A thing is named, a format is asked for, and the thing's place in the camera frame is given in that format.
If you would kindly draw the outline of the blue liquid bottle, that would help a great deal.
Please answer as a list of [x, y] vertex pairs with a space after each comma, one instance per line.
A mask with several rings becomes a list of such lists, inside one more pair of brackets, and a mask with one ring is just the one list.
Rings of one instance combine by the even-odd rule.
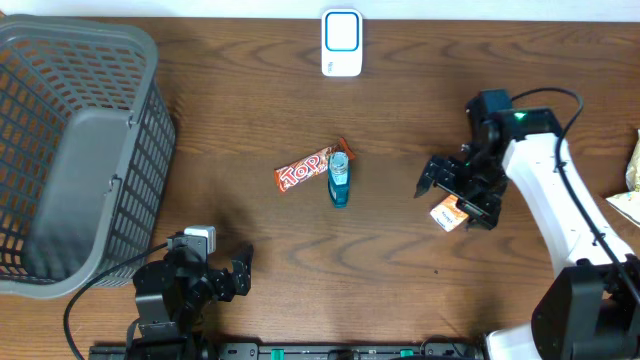
[[328, 163], [329, 196], [335, 208], [347, 206], [350, 189], [349, 158], [345, 152], [335, 152]]

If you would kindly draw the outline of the yellow snack bag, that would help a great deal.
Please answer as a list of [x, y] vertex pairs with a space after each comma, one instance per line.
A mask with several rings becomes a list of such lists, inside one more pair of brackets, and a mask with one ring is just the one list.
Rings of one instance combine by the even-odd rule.
[[640, 140], [637, 140], [632, 156], [626, 168], [625, 182], [627, 191], [610, 196], [606, 199], [609, 205], [627, 220], [639, 226], [640, 206], [639, 206], [639, 161]]

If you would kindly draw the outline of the orange Top chocolate bar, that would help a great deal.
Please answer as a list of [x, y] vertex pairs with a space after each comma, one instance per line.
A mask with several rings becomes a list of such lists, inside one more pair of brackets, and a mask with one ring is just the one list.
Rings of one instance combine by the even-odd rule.
[[274, 180], [279, 191], [284, 193], [288, 189], [326, 172], [329, 168], [330, 156], [337, 152], [344, 152], [349, 160], [356, 158], [346, 140], [339, 138], [335, 144], [317, 150], [289, 165], [275, 169]]

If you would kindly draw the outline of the small orange snack packet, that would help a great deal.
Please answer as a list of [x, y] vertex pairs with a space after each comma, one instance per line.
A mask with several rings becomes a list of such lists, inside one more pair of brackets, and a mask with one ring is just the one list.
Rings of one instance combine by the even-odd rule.
[[430, 211], [430, 216], [446, 232], [451, 232], [469, 218], [457, 207], [457, 202], [456, 196], [449, 195]]

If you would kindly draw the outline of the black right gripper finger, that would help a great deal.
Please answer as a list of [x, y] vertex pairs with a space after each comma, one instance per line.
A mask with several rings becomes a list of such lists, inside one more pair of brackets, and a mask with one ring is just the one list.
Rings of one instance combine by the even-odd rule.
[[439, 187], [449, 194], [462, 194], [463, 163], [454, 157], [434, 155], [425, 165], [416, 184], [415, 198], [423, 196], [432, 187]]
[[501, 201], [481, 201], [479, 204], [459, 199], [456, 207], [468, 216], [466, 228], [494, 229], [499, 221]]

